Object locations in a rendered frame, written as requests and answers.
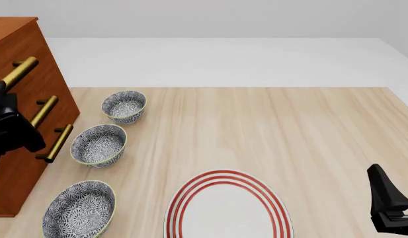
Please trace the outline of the white plate with red rings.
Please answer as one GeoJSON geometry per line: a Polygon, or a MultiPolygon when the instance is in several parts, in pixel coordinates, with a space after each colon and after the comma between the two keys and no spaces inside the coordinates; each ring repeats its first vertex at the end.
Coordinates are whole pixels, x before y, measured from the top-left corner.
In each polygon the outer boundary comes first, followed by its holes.
{"type": "Polygon", "coordinates": [[[164,238],[294,238],[280,197],[262,180],[237,170],[209,170],[173,195],[164,238]]]}

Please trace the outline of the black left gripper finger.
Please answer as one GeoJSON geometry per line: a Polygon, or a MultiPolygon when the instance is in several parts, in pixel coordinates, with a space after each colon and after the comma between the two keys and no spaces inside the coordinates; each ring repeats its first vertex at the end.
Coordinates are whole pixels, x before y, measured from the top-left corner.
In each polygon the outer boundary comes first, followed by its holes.
{"type": "Polygon", "coordinates": [[[0,81],[0,114],[18,114],[17,94],[7,93],[6,84],[0,81]]]}

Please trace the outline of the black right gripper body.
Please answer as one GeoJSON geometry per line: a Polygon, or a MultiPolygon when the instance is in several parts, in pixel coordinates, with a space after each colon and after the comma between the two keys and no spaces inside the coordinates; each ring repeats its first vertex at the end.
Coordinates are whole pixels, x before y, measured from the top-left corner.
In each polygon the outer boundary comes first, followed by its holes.
{"type": "Polygon", "coordinates": [[[378,233],[408,235],[408,215],[403,212],[371,212],[371,220],[378,233]]]}

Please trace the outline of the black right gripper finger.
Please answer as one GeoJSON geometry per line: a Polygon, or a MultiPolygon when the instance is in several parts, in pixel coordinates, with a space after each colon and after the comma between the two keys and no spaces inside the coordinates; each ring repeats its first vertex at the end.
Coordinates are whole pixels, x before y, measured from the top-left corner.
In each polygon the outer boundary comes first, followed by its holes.
{"type": "Polygon", "coordinates": [[[404,212],[408,209],[408,198],[394,186],[379,164],[372,164],[367,173],[371,190],[371,212],[404,212]]]}

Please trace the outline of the patterned grey-white bowl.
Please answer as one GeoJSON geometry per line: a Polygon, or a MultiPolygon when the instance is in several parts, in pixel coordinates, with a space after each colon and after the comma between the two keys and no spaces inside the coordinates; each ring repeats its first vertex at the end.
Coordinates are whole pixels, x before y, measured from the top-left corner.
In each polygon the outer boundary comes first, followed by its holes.
{"type": "Polygon", "coordinates": [[[72,158],[89,168],[110,166],[124,153],[127,133],[116,124],[99,124],[81,132],[70,146],[72,158]]]}
{"type": "Polygon", "coordinates": [[[133,124],[145,112],[146,96],[139,91],[120,91],[101,104],[102,112],[118,124],[133,124]]]}
{"type": "Polygon", "coordinates": [[[42,218],[42,238],[100,238],[116,211],[113,189],[99,180],[73,184],[60,192],[42,218]]]}

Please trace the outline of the wooden cabinet drawer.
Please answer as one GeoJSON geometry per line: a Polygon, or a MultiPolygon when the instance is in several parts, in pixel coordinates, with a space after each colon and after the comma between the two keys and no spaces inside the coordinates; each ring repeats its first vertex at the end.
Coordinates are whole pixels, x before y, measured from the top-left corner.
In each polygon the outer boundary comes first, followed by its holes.
{"type": "MultiPolygon", "coordinates": [[[[73,125],[80,115],[79,109],[71,97],[64,97],[64,101],[64,126],[73,125]]],[[[22,147],[1,156],[0,218],[13,218],[20,212],[46,166],[50,164],[36,159],[35,156],[48,154],[50,148],[45,147],[32,153],[22,147]]]]}
{"type": "Polygon", "coordinates": [[[65,82],[51,53],[39,53],[35,57],[39,64],[12,88],[12,92],[17,93],[18,109],[28,120],[31,120],[40,109],[36,101],[48,100],[52,96],[58,97],[57,104],[38,128],[44,137],[46,147],[50,148],[57,138],[54,129],[65,124],[63,119],[65,82]]]}
{"type": "Polygon", "coordinates": [[[36,57],[44,46],[37,21],[37,17],[0,17],[0,80],[14,69],[14,61],[36,57]]]}

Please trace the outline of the wooden cabinet with drawers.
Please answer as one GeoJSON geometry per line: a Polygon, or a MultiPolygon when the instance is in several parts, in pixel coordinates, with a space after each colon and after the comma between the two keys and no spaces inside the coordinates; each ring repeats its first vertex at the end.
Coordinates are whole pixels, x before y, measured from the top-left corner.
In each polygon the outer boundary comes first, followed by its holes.
{"type": "Polygon", "coordinates": [[[73,124],[79,109],[40,30],[36,17],[0,17],[0,80],[14,70],[13,63],[35,57],[38,65],[17,83],[18,109],[31,120],[38,100],[55,96],[58,102],[38,127],[46,148],[36,153],[20,148],[0,158],[0,218],[13,218],[32,192],[47,162],[37,155],[48,154],[59,133],[56,128],[73,124]]]}

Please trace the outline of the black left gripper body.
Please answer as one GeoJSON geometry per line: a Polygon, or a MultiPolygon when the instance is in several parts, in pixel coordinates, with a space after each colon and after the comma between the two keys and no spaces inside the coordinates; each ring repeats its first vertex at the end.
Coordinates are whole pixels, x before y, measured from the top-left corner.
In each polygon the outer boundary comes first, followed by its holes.
{"type": "Polygon", "coordinates": [[[0,154],[26,148],[37,152],[46,147],[40,132],[15,108],[0,110],[0,154]]]}

